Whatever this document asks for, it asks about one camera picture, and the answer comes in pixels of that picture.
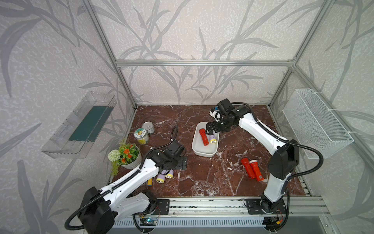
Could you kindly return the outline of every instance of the white flower ball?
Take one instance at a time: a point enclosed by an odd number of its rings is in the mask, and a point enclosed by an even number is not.
[[[121,157],[121,153],[118,151],[118,149],[112,150],[108,154],[108,158],[112,162],[117,161],[120,157]]]

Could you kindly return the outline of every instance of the wallpaper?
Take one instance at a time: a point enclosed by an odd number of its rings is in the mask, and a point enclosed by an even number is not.
[[[134,111],[80,1],[1,0],[0,15],[0,233],[71,233],[65,220],[106,185]],[[88,91],[117,100],[90,153],[42,153]]]
[[[271,107],[282,133],[297,139],[282,112],[296,88],[306,88],[292,74]],[[300,149],[298,169],[306,171],[317,164]],[[369,234],[374,228],[374,173],[352,145],[324,159],[322,167],[303,176],[314,196],[322,196],[342,234]]]
[[[117,60],[289,60],[320,1],[93,0]],[[286,67],[122,67],[139,104],[269,103]]]
[[[374,153],[374,1],[349,3],[334,4],[298,65]]]
[[[116,59],[288,60],[322,1],[92,0]]]
[[[335,1],[330,13],[297,64],[372,146],[374,1]],[[295,138],[282,110],[295,88],[305,88],[291,75],[271,107],[280,129]],[[300,171],[316,160],[300,151]],[[374,173],[349,145],[303,176],[313,195],[321,195],[342,234],[368,234],[374,229]]]
[[[122,73],[139,104],[216,105],[225,98],[267,104],[285,71],[286,67],[129,67]]]

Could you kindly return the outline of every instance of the tin can lid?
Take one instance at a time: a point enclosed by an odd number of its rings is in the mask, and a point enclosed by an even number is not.
[[[145,122],[143,125],[142,125],[143,128],[147,129],[147,130],[151,130],[151,128],[153,127],[153,124],[151,121],[147,121]]]
[[[147,133],[147,131],[144,128],[138,128],[134,132],[134,137],[135,138],[142,138],[142,137],[145,136],[146,133]]]

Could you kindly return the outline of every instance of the black cable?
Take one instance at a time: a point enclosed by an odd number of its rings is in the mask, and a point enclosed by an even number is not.
[[[178,126],[175,125],[175,126],[173,127],[173,129],[171,130],[171,134],[170,134],[170,142],[167,143],[167,144],[165,144],[165,145],[163,145],[163,146],[159,146],[159,147],[156,147],[156,148],[152,148],[152,149],[150,149],[150,150],[145,154],[145,156],[142,158],[142,161],[141,161],[141,164],[140,164],[140,167],[139,167],[139,168],[142,168],[142,167],[143,167],[144,162],[145,162],[145,160],[146,160],[146,158],[147,158],[147,155],[148,155],[150,152],[152,152],[152,151],[155,150],[155,149],[161,149],[161,148],[164,148],[164,147],[170,145],[170,144],[173,142],[172,140],[175,140],[175,139],[177,138],[177,135],[178,135]]]
[[[276,232],[276,231],[280,230],[286,224],[286,222],[288,220],[288,216],[289,216],[289,190],[287,188],[287,210],[286,210],[286,217],[281,222],[281,224],[279,225],[279,227],[276,227],[276,226],[278,226],[278,224],[275,224],[275,225],[266,225],[265,229],[268,230],[268,231],[270,231],[270,232]]]
[[[145,232],[145,229],[141,229],[140,226],[138,225],[138,222],[137,220],[135,219],[135,214],[132,215],[132,219],[134,220],[134,224],[135,224],[135,227],[137,227],[137,229],[139,231],[141,231],[141,233],[150,233],[151,231],[153,231],[154,228],[152,228],[150,231],[148,232]]]
[[[178,126],[175,125],[173,127],[173,129],[171,130],[171,136],[170,138],[175,140],[177,138],[177,135],[178,135]],[[166,147],[168,145],[170,145],[172,143],[172,141],[170,141],[168,144],[166,145],[163,145],[163,146],[159,146],[159,147],[156,147],[154,148],[153,150],[155,149],[160,149],[160,148],[163,148],[163,147]],[[100,194],[99,196],[95,197],[94,199],[90,200],[87,204],[81,206],[79,209],[77,209],[76,211],[74,211],[74,213],[72,213],[68,219],[65,221],[65,229],[67,230],[70,230],[70,231],[75,231],[75,230],[80,230],[80,229],[84,229],[85,227],[83,225],[81,226],[71,226],[70,225],[70,222],[72,221],[72,219],[79,214],[79,212],[83,211],[84,209],[86,209],[87,207],[91,206],[93,203],[95,203],[96,201],[98,201],[99,199],[101,199],[102,197],[104,197],[105,195],[113,192],[114,190],[116,190],[117,188],[119,188],[120,186],[124,185],[125,183],[127,183],[129,180],[131,180],[132,178],[134,178],[142,169],[143,165],[144,165],[144,162],[145,162],[145,159],[147,158],[147,155],[152,152],[152,149],[150,151],[148,151],[145,155],[144,155],[144,158],[142,159],[142,162],[139,166],[139,169],[137,171],[135,171],[132,175],[130,175],[128,178],[126,178],[125,180],[119,182],[118,184],[116,184],[115,186],[112,187],[112,190],[106,190],[104,193]]]
[[[255,113],[253,112],[253,110],[252,110],[252,108],[251,108],[250,105],[248,105],[247,103],[244,103],[244,102],[232,102],[231,104],[232,104],[232,105],[234,105],[234,104],[245,105],[246,107],[249,108],[250,112],[251,112],[252,115],[253,115],[254,120],[255,120],[256,122],[258,122],[258,119],[257,119],[257,117],[256,117]],[[267,127],[265,127],[261,122],[258,122],[258,125],[259,125],[263,130],[265,130],[265,132],[269,133],[271,136],[273,136],[273,137],[275,137],[275,138],[278,138],[278,136],[277,136],[276,134],[274,134],[273,132],[271,132],[271,131],[270,131]],[[312,172],[315,172],[316,170],[318,170],[318,169],[322,166],[322,164],[323,164],[323,162],[324,162],[324,157],[323,157],[323,155],[322,155],[318,150],[316,150],[316,149],[314,149],[314,148],[312,148],[312,147],[306,146],[306,145],[296,144],[296,143],[293,143],[293,142],[291,142],[291,141],[289,141],[289,140],[284,140],[284,139],[282,139],[282,138],[278,138],[278,140],[281,141],[281,142],[283,142],[283,143],[289,144],[289,145],[293,145],[293,146],[296,146],[296,147],[300,147],[300,148],[307,149],[307,150],[310,150],[310,151],[312,151],[312,152],[315,152],[315,153],[318,155],[318,157],[319,157],[319,161],[318,161],[317,165],[316,165],[314,168],[312,168],[312,169],[310,169],[310,170],[307,170],[307,171],[303,171],[303,172],[300,172],[300,173],[296,173],[296,174],[290,175],[290,176],[287,178],[287,181],[290,181],[292,178],[295,178],[295,177],[297,177],[297,176],[303,176],[303,175],[306,175],[306,174],[310,174],[310,173],[312,173]]]
[[[221,120],[222,119],[222,115],[221,115],[221,113],[219,112],[219,111],[217,111],[217,113],[215,114],[215,119],[216,120]]]

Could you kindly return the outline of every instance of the red flashlight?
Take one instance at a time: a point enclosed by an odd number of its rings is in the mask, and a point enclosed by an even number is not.
[[[252,168],[251,168],[251,165],[249,164],[249,160],[247,158],[243,158],[241,160],[245,170],[247,171],[247,174],[249,176],[250,179],[254,179],[256,178],[256,175],[255,173],[253,172]]]
[[[208,138],[206,137],[206,134],[205,134],[205,129],[202,128],[199,130],[199,133],[201,135],[201,138],[203,139],[203,143],[205,146],[209,145],[209,141],[208,141]]]
[[[258,168],[257,160],[249,161],[249,164],[251,165],[251,167],[252,167],[252,169],[253,169],[253,171],[256,175],[257,181],[264,180],[264,178],[261,175],[260,169]]]

